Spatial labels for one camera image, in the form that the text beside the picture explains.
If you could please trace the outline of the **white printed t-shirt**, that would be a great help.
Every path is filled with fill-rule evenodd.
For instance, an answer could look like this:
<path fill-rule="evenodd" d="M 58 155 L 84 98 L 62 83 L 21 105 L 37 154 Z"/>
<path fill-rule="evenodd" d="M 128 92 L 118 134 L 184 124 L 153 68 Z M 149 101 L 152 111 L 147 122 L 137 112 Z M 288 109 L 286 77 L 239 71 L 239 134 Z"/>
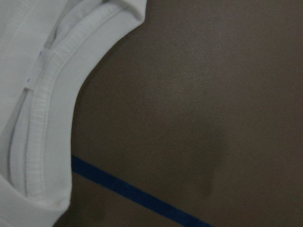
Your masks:
<path fill-rule="evenodd" d="M 144 0 L 0 3 L 0 224 L 51 227 L 71 198 L 81 86 L 145 19 Z"/>

